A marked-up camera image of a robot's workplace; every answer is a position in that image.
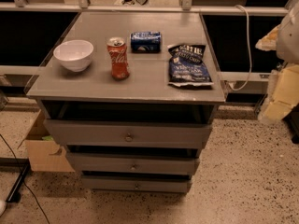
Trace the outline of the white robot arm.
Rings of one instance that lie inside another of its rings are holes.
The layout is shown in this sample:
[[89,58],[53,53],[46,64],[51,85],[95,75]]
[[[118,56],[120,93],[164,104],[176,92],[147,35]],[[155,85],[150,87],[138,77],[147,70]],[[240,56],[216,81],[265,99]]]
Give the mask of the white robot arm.
[[258,120],[272,124],[284,119],[299,104],[299,3],[255,45],[263,51],[274,50],[287,63],[281,71],[272,71]]

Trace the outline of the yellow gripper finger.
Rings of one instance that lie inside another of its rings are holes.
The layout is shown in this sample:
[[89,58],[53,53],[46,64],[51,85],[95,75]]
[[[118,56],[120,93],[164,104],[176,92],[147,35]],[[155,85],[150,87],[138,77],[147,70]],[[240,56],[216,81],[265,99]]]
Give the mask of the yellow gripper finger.
[[269,77],[267,96],[258,120],[273,124],[284,119],[299,104],[299,65],[291,63],[281,71],[273,70]]
[[279,26],[273,28],[267,35],[259,39],[255,45],[256,49],[263,51],[270,51],[277,49],[277,38],[278,38]]

